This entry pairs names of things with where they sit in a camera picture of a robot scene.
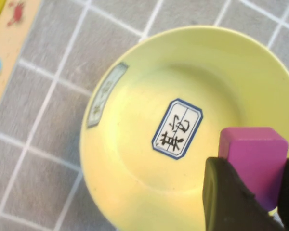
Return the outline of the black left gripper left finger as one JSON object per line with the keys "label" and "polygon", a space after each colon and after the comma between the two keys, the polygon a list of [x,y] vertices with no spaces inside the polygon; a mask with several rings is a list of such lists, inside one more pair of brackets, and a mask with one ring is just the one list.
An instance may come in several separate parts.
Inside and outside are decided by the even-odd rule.
{"label": "black left gripper left finger", "polygon": [[207,231],[283,231],[224,158],[206,160],[203,206]]}

